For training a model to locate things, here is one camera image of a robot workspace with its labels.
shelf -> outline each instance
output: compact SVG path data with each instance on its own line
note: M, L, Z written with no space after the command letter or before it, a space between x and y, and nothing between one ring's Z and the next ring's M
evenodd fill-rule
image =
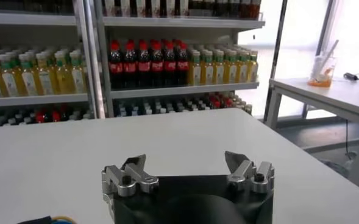
M0 13L3 25L75 26L75 16Z
M49 96L5 97L0 98L0 107L35 105L47 103L86 102L87 94L64 94Z
M219 18L129 18L104 17L105 26L134 27L200 27L200 28L236 28L258 29L265 25L264 21L219 19Z
M125 98L133 98L133 97L223 92L223 91L232 91L239 89L256 89L258 88L258 85L259 85L258 82L252 82L252 83L234 83L234 84L209 85L209 86L184 86L184 87L172 87L172 88L120 90L120 91L110 92L110 97L112 99L125 99Z

